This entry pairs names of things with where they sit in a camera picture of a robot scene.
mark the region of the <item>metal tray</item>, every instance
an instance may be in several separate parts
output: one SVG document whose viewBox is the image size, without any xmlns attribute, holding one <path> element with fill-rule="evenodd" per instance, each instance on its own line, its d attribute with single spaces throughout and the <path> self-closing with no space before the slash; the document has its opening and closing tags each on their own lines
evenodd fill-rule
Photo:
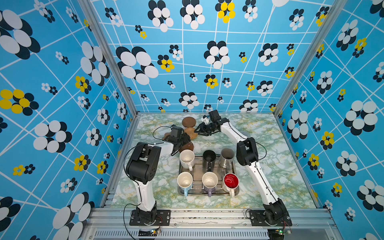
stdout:
<svg viewBox="0 0 384 240">
<path fill-rule="evenodd" d="M 213 196 L 217 195 L 227 195 L 229 196 L 229 192 L 226 192 L 221 187 L 221 183 L 223 180 L 223 177 L 227 173 L 233 173 L 236 174 L 236 168 L 234 163 L 232 163 L 232 169 L 223 169 L 221 168 L 219 163 L 220 155 L 216 154 L 216 160 L 215 160 L 215 166 L 213 167 L 212 172 L 216 173 L 218 178 L 218 183 L 215 191 L 212 193 Z M 189 169 L 183 168 L 181 164 L 179 164 L 179 174 L 182 172 L 190 172 Z M 192 174 L 193 177 L 193 185 L 192 188 L 188 191 L 188 195 L 205 195 L 208 196 L 208 192 L 206 192 L 203 189 L 203 183 L 201 181 L 201 178 L 203 177 L 204 173 L 207 172 L 207 169 L 203 167 L 203 155 L 195 155 L 195 165 L 193 166 Z M 235 195 L 239 193 L 239 187 L 235 189 Z M 179 187 L 179 194 L 184 196 L 184 190 L 182 190 Z"/>
</svg>

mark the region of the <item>blue patterned wallpaper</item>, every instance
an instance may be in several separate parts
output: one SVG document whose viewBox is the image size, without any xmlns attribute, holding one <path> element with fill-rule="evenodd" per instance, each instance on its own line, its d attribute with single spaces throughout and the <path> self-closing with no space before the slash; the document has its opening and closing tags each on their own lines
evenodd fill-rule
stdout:
<svg viewBox="0 0 384 240">
<path fill-rule="evenodd" d="M 384 5 L 349 0 L 279 113 L 344 239 L 383 240 Z"/>
<path fill-rule="evenodd" d="M 275 109 L 333 0 L 94 0 L 142 112 Z"/>
<path fill-rule="evenodd" d="M 77 239 L 131 114 L 75 0 L 0 8 L 0 239 Z"/>
</svg>

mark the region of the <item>cup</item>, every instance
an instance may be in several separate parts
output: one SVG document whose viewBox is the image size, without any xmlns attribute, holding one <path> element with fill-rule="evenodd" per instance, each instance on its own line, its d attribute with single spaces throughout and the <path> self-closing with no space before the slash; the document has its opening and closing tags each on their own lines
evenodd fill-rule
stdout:
<svg viewBox="0 0 384 240">
<path fill-rule="evenodd" d="M 220 154 L 219 166 L 230 170 L 232 168 L 232 161 L 235 157 L 235 152 L 232 149 L 224 148 Z"/>
<path fill-rule="evenodd" d="M 216 154 L 212 150 L 206 150 L 203 152 L 203 167 L 212 172 L 212 168 L 215 166 Z"/>
<path fill-rule="evenodd" d="M 192 188 L 193 177 L 189 172 L 182 172 L 177 177 L 177 184 L 184 191 L 184 196 L 188 196 L 188 190 Z"/>
<path fill-rule="evenodd" d="M 192 167 L 195 165 L 195 154 L 189 149 L 182 151 L 180 153 L 180 162 L 183 168 L 189 168 L 192 171 Z"/>
<path fill-rule="evenodd" d="M 224 175 L 221 185 L 224 191 L 229 192 L 229 195 L 234 197 L 235 189 L 239 186 L 239 178 L 233 173 L 227 173 Z"/>
<path fill-rule="evenodd" d="M 208 197 L 211 197 L 218 183 L 218 178 L 216 174 L 213 172 L 204 173 L 202 177 L 202 182 L 204 190 L 208 192 Z"/>
</svg>

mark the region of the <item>brown coaster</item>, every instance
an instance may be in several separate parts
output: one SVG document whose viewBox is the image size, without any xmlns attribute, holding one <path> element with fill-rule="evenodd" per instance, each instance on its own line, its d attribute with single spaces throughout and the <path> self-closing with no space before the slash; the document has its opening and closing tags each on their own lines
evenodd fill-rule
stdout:
<svg viewBox="0 0 384 240">
<path fill-rule="evenodd" d="M 182 124 L 184 127 L 194 127 L 196 120 L 193 117 L 186 117 L 183 119 Z"/>
<path fill-rule="evenodd" d="M 170 135 L 170 132 L 167 132 L 164 134 L 163 140 L 166 138 L 166 136 Z"/>
<path fill-rule="evenodd" d="M 180 148 L 179 152 L 182 152 L 182 151 L 184 151 L 186 149 L 189 149 L 189 150 L 193 151 L 193 143 L 189 142 L 186 145 L 182 146 Z"/>
<path fill-rule="evenodd" d="M 184 129 L 184 132 L 186 132 L 191 139 L 197 138 L 197 133 L 195 133 L 195 129 L 193 127 L 187 127 Z"/>
</svg>

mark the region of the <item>green marble surface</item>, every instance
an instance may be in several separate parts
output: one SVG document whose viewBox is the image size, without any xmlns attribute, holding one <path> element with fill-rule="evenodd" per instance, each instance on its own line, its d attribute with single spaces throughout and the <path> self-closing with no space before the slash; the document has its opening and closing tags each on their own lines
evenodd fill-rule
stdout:
<svg viewBox="0 0 384 240">
<path fill-rule="evenodd" d="M 153 130 L 159 126 L 172 124 L 182 126 L 181 122 L 187 116 L 194 117 L 198 125 L 202 115 L 204 113 L 141 114 L 131 147 L 139 141 L 159 142 L 152 137 Z M 266 147 L 267 156 L 261 160 L 261 167 L 287 208 L 316 208 L 273 114 L 221 114 L 221 117 L 228 118 L 240 132 L 245 135 L 249 133 Z M 155 137 L 162 138 L 166 132 L 169 132 L 169 128 L 160 128 L 156 131 Z M 236 145 L 222 133 L 209 137 L 198 136 L 192 142 L 195 154 L 202 154 L 208 149 L 220 154 L 226 147 L 236 151 Z M 259 145 L 257 148 L 259 157 L 263 157 L 265 150 Z M 260 193 L 251 176 L 236 160 L 234 162 L 240 179 L 240 192 L 234 198 L 179 195 L 176 182 L 179 173 L 179 155 L 177 153 L 175 156 L 162 156 L 159 159 L 156 176 L 152 180 L 158 208 L 263 208 Z M 136 190 L 132 180 L 122 172 L 111 207 L 124 207 L 127 203 L 137 204 Z"/>
</svg>

